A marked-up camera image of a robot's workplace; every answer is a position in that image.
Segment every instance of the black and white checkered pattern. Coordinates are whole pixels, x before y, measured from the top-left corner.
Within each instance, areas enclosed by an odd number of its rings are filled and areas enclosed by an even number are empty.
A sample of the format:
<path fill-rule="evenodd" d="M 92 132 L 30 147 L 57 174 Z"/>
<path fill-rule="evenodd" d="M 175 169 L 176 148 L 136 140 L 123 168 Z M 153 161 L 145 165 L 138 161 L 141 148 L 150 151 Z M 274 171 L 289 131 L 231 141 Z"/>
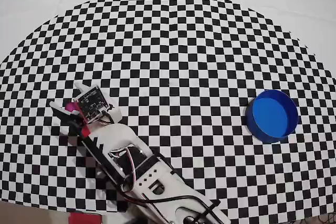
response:
<path fill-rule="evenodd" d="M 31 33 L 0 77 L 2 200 L 116 210 L 116 192 L 48 105 L 65 106 L 83 80 L 110 93 L 123 122 L 190 186 L 220 199 L 232 223 L 334 211 L 336 81 L 251 9 L 228 0 L 87 2 Z M 281 143 L 262 144 L 245 126 L 246 105 L 265 89 L 298 107 L 299 125 Z"/>

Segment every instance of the blue bowl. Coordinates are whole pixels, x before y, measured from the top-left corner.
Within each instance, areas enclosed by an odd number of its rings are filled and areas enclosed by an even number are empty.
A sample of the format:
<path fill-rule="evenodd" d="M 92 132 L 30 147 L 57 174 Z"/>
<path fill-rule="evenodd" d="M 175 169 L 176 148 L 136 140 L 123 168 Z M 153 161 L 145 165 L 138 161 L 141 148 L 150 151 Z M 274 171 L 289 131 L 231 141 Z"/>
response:
<path fill-rule="evenodd" d="M 247 127 L 263 143 L 286 138 L 298 125 L 298 111 L 293 100 L 278 90 L 266 90 L 253 99 L 247 110 Z"/>

